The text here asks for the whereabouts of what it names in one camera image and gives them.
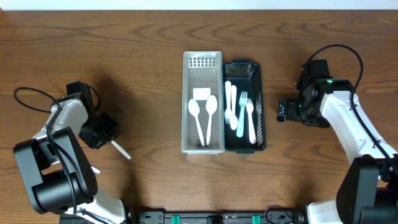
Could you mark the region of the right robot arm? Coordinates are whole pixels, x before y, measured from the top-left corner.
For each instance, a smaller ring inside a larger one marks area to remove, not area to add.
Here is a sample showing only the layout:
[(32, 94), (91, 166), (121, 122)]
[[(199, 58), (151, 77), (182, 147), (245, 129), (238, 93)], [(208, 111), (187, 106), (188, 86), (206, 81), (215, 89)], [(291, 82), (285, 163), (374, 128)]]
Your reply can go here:
[(334, 200), (306, 206), (305, 223), (397, 223), (397, 151), (364, 113), (349, 80), (334, 79), (326, 60), (302, 65), (296, 99), (279, 101), (277, 121), (333, 128), (349, 161)]

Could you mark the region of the white plastic fork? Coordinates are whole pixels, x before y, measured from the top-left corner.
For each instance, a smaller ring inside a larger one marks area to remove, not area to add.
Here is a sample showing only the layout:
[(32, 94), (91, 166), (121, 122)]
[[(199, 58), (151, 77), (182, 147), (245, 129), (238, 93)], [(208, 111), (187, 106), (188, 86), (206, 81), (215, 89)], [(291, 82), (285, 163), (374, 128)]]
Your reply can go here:
[(247, 104), (248, 93), (246, 91), (241, 92), (241, 96), (239, 98), (239, 119), (238, 119), (238, 126), (236, 130), (236, 135), (238, 138), (243, 137), (244, 134), (244, 111)]
[(225, 81), (224, 83), (225, 97), (226, 97), (226, 110), (224, 112), (224, 117), (226, 123), (229, 124), (231, 117), (231, 82)]
[(253, 123), (253, 117), (252, 117), (252, 113), (254, 111), (254, 105), (250, 98), (247, 99), (246, 110), (248, 113), (249, 142), (251, 144), (255, 144), (256, 143), (256, 135), (255, 135), (254, 123)]

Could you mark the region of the white plastic spoon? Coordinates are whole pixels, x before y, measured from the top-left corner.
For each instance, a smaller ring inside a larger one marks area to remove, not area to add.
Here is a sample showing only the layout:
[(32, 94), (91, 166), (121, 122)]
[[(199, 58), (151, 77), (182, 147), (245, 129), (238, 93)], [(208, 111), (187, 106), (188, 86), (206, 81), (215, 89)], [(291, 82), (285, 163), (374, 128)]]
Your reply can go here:
[(131, 159), (130, 154), (122, 147), (120, 146), (115, 140), (111, 140), (111, 144), (127, 159)]
[(199, 104), (197, 103), (196, 100), (191, 99), (188, 102), (188, 111), (189, 113), (195, 118), (196, 126), (197, 126), (197, 131), (198, 131), (198, 136), (200, 138), (201, 145), (204, 146), (204, 137), (203, 137), (203, 132), (201, 130), (200, 122), (198, 119), (198, 115), (200, 113), (200, 107)]
[(95, 168), (95, 167), (93, 167), (93, 166), (91, 166), (91, 169), (92, 169), (92, 171), (93, 171), (95, 174), (99, 174), (99, 173), (101, 172), (99, 169), (97, 169), (97, 168)]
[(215, 95), (210, 95), (210, 97), (206, 101), (206, 111), (208, 112), (208, 126), (206, 130), (206, 145), (210, 144), (211, 139), (211, 125), (212, 125), (212, 116), (217, 110), (217, 99)]
[(231, 117), (229, 119), (230, 127), (234, 131), (238, 127), (238, 118), (236, 116), (236, 97), (237, 87), (236, 85), (231, 86)]

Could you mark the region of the black plastic mesh basket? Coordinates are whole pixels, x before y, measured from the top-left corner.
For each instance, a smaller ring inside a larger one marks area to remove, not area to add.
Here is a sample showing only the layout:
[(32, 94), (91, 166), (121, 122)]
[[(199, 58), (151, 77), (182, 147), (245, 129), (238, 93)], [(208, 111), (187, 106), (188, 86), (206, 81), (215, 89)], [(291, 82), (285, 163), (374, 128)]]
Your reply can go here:
[[(238, 154), (253, 154), (256, 151), (263, 151), (266, 146), (266, 126), (264, 119), (264, 105), (262, 94), (261, 67), (250, 60), (233, 60), (223, 64), (223, 81), (230, 81), (231, 86), (236, 85), (236, 116), (239, 119), (239, 98), (242, 91), (248, 93), (254, 105), (252, 113), (256, 143), (249, 142), (248, 113), (244, 111), (244, 134), (238, 138), (236, 130), (232, 130), (230, 123), (227, 124), (224, 117), (224, 149), (234, 151)], [(226, 110), (226, 97), (224, 90), (223, 109)]]

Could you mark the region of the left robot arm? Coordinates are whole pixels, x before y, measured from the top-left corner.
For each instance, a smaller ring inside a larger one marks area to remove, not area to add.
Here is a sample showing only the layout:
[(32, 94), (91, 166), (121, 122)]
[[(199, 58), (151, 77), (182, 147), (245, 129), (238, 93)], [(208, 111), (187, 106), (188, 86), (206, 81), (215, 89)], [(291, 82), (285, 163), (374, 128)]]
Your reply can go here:
[(95, 89), (81, 81), (53, 100), (50, 117), (32, 138), (15, 145), (14, 157), (29, 201), (38, 213), (59, 215), (60, 223), (137, 223), (123, 201), (98, 188), (95, 172), (79, 144), (99, 149), (115, 138), (118, 123), (97, 114)]

